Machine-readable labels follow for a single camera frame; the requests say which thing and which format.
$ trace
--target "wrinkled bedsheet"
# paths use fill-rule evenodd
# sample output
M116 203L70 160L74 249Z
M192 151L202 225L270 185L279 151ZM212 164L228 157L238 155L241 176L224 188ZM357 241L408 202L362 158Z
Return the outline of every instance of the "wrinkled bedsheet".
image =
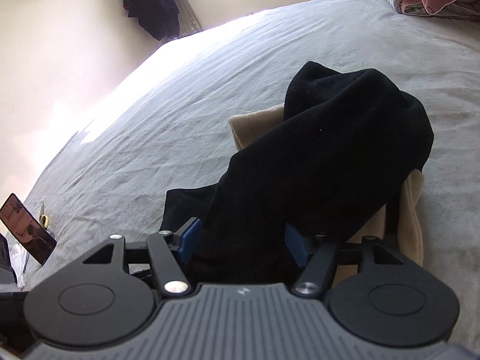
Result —
M452 342L480 351L480 27L398 15L385 0L277 8L162 46L33 187L26 205L45 205L58 246L44 267L30 259L27 289L111 234L157 231L168 189L225 172L229 116L283 102L309 60L376 68L423 102L435 133L417 206L424 266L460 298Z

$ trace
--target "bed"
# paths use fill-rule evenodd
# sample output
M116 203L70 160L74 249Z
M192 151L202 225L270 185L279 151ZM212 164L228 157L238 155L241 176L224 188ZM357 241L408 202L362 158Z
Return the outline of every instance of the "bed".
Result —
M316 0L165 44L99 107L25 204L58 246L26 290L111 234L159 229L170 188L215 183L236 152L227 119L282 103L306 61L376 68L419 98L435 141L417 206L424 267L461 302L452 342L480 351L480 25L397 14L385 0Z

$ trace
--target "tan fabric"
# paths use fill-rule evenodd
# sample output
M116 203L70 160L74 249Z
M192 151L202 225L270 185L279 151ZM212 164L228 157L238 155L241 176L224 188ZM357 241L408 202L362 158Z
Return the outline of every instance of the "tan fabric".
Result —
M237 150L248 146L282 122L282 104L246 115L235 115L229 119ZM400 251L420 266L423 263L423 240L415 206L422 193L423 180L423 174L415 169L403 183L400 192L398 220ZM365 235L375 235L383 238L385 234L385 212L386 208L384 206L349 241L361 242ZM356 273L356 266L340 266L335 275L334 285Z

